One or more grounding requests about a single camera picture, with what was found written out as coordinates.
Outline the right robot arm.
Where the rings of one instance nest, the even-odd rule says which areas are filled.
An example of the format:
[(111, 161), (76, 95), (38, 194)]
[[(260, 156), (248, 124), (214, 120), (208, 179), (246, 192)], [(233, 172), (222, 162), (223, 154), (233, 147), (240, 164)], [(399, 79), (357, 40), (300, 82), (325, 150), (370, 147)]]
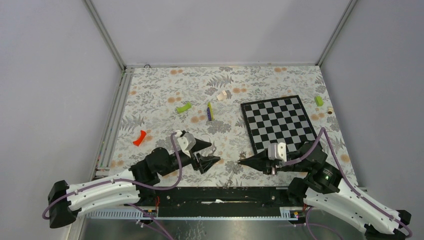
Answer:
[(295, 177), (286, 190), (287, 201), (293, 206), (306, 205), (323, 210), (356, 228), (368, 240), (405, 240), (403, 233), (410, 224), (406, 210), (391, 209), (347, 180), (339, 168), (327, 162), (328, 155), (319, 144), (305, 141), (298, 150), (286, 152), (284, 143), (272, 143), (238, 164), (265, 175), (277, 172), (304, 172)]

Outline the large silver keyring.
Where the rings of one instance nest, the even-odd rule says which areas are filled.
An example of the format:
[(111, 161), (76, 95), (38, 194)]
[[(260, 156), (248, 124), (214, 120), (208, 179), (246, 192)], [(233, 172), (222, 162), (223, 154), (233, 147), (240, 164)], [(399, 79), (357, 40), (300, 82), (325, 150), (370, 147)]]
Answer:
[(225, 167), (229, 169), (229, 176), (227, 178), (227, 181), (223, 185), (224, 188), (229, 188), (233, 184), (234, 175), (242, 173), (244, 171), (239, 161), (245, 159), (246, 156), (247, 156), (247, 153), (245, 151), (242, 151), (239, 154), (239, 160), (230, 161), (229, 165), (225, 164)]

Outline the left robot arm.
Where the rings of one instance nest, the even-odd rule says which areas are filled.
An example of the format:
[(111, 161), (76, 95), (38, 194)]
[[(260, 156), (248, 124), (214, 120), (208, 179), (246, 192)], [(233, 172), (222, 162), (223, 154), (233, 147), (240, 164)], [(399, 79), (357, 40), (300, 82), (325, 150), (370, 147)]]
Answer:
[(42, 218), (49, 222), (51, 229), (62, 228), (74, 223), (77, 218), (98, 209), (116, 205), (141, 203), (144, 206), (155, 200), (154, 191), (175, 188), (158, 187), (159, 177), (172, 172), (182, 172), (182, 168), (191, 165), (193, 170), (206, 173), (219, 156), (203, 156), (199, 152), (212, 143), (197, 138), (182, 137), (178, 140), (182, 148), (173, 145), (174, 153), (163, 147), (157, 147), (145, 158), (120, 173), (79, 184), (68, 184), (65, 180), (53, 184), (48, 196), (48, 206)]

